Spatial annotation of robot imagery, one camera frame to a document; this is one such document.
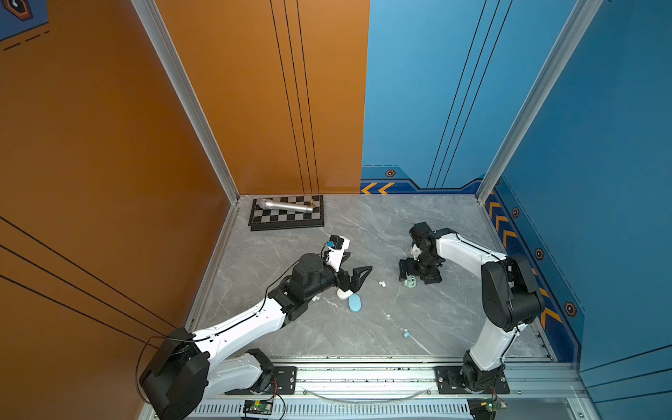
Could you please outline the mint green earbud charging case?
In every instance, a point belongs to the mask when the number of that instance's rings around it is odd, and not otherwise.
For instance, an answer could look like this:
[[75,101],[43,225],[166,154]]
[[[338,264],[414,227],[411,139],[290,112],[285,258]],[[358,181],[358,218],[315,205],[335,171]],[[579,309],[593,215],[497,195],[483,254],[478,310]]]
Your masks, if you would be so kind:
[[417,282],[416,278],[413,278],[412,276],[411,278],[407,278],[404,281],[404,286],[407,288],[415,288],[417,286],[416,282]]

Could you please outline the blue earbud charging case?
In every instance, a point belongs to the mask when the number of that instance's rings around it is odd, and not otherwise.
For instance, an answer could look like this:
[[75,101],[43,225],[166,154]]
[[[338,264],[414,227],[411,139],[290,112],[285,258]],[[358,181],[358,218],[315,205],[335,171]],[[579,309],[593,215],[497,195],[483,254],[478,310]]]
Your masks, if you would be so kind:
[[362,310],[362,299],[359,295],[353,294],[348,298],[348,308],[352,313],[359,313]]

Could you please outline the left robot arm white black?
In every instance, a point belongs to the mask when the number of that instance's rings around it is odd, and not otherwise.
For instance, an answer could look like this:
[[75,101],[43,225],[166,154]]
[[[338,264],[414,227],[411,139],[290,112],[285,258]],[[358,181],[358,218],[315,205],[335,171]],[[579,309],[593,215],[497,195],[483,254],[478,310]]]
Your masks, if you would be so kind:
[[296,320],[326,290],[358,292],[372,270],[335,269],[323,255],[305,254],[247,311],[213,327],[192,333],[178,328],[164,336],[145,370],[136,375],[136,384],[160,419],[184,419],[212,395],[262,393],[271,386],[274,366],[263,351],[248,349],[248,344]]

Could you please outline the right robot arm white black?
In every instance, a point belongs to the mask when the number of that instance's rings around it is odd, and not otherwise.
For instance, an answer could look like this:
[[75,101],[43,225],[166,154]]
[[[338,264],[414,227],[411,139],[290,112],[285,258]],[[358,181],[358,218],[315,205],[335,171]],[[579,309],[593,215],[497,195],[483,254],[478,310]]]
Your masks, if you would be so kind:
[[481,280],[486,321],[476,343],[466,351],[459,369],[436,371],[439,386],[463,393],[496,390],[505,378],[505,356],[521,332],[540,317],[545,302],[524,255],[506,255],[467,240],[452,229],[432,229],[427,223],[410,230],[411,256],[399,262],[400,281],[442,281],[446,261],[458,264]]

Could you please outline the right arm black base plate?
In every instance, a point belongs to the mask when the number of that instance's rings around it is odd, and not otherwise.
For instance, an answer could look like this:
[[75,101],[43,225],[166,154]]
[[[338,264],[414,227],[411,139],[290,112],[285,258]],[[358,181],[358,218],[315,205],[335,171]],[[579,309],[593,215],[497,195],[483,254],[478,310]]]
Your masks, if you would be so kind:
[[510,393],[505,365],[482,371],[471,365],[438,366],[434,369],[435,380],[440,395],[452,394],[488,394],[494,391],[498,395]]

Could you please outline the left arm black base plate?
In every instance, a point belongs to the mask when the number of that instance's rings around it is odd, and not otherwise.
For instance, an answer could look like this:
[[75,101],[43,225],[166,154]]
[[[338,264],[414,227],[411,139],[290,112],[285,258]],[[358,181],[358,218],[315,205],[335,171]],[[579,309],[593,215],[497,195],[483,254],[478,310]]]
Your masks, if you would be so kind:
[[250,387],[243,390],[231,390],[226,395],[294,395],[297,382],[297,368],[291,366],[274,367],[264,370],[260,378]]

